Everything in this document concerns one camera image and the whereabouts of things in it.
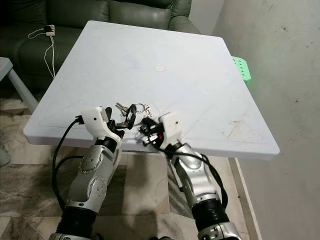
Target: key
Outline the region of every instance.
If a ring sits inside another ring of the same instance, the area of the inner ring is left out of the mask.
[[[123,116],[127,115],[127,111],[128,111],[127,107],[121,105],[119,102],[117,102],[115,106],[121,111]]]
[[[149,107],[149,105],[145,104],[145,105],[143,105],[143,108],[146,112],[146,116],[152,117],[151,108]]]

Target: plug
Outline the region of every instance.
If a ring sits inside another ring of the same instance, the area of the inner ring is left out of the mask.
[[[45,31],[45,35],[46,36],[55,36],[56,35],[56,27],[55,25],[51,24],[51,25],[46,25],[44,27],[44,31]]]

